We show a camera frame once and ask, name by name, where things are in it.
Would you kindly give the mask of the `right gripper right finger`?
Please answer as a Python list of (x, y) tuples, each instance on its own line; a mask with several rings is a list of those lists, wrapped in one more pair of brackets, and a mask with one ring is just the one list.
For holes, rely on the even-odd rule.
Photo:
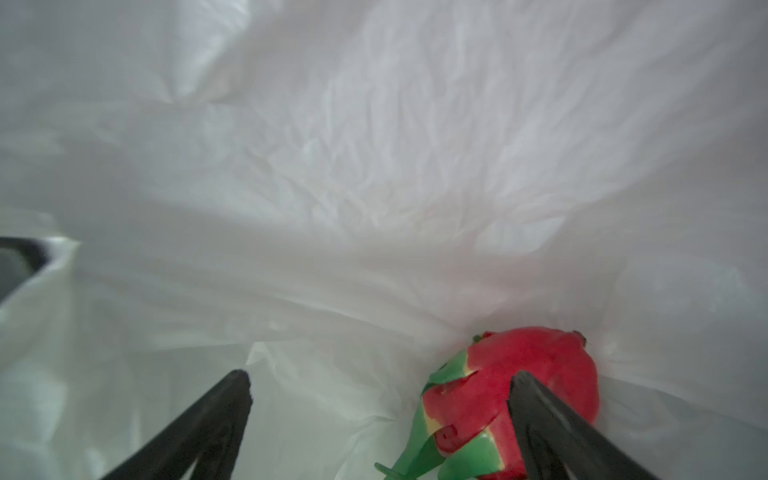
[(510, 382), (507, 405), (530, 479), (657, 479), (527, 371)]

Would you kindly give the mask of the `red dragon fruit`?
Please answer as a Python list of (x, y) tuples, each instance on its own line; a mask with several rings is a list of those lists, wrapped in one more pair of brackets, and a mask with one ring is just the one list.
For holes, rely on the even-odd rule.
[(388, 479), (524, 479), (510, 418), (510, 383), (531, 373), (587, 422), (599, 411), (596, 365), (576, 331), (523, 327), (474, 337), (432, 373), (420, 396), (407, 444)]

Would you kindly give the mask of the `white plastic bag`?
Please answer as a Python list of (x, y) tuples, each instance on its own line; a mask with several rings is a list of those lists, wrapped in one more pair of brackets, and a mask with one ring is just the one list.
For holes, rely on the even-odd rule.
[(763, 1), (5, 1), (1, 475), (221, 377), (238, 479), (373, 479), (484, 330), (577, 330), (664, 479), (767, 475)]

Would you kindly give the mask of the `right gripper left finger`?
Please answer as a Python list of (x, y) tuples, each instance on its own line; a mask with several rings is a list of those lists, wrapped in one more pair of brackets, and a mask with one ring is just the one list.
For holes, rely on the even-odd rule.
[(233, 370), (105, 480), (232, 477), (252, 406), (247, 372)]

